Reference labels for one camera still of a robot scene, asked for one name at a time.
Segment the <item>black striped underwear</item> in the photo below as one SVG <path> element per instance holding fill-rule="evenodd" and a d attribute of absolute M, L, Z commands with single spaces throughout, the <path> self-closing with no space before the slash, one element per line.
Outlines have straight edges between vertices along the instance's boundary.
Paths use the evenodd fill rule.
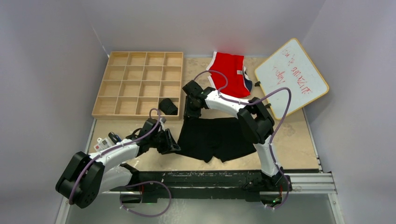
<path fill-rule="evenodd" d="M 172 102 L 170 98 L 164 98 L 159 102 L 158 106 L 159 110 L 162 111 L 165 115 L 177 115 L 178 108 Z"/>

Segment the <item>plain black underwear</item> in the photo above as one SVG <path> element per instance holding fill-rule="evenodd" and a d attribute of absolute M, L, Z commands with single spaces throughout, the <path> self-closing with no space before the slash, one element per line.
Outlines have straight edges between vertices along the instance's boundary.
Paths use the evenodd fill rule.
<path fill-rule="evenodd" d="M 256 152 L 243 136 L 236 118 L 185 119 L 177 141 L 179 155 L 208 163 L 213 157 L 222 162 Z"/>

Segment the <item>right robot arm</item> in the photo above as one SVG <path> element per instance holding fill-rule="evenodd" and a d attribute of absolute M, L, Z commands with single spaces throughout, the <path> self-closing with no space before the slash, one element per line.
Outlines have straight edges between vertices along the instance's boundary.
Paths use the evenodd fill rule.
<path fill-rule="evenodd" d="M 225 84 L 216 90 L 212 87 L 203 89 L 194 80 L 189 81 L 182 90 L 186 94 L 185 118 L 200 118 L 202 109 L 213 109 L 235 117 L 244 138 L 252 143 L 259 155 L 263 186 L 273 190 L 280 185 L 281 166 L 273 152 L 271 140 L 274 137 L 274 120 L 259 98 L 251 100 L 221 94 Z"/>

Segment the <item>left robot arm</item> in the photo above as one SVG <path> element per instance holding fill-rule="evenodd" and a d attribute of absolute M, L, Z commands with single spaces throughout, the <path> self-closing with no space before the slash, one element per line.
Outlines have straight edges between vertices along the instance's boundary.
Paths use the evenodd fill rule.
<path fill-rule="evenodd" d="M 150 148 L 160 154 L 181 150 L 161 120 L 149 118 L 125 139 L 95 153 L 75 153 L 56 184 L 56 191 L 71 204 L 86 208 L 101 193 L 117 187 L 128 191 L 138 188 L 140 171 L 127 164 Z"/>

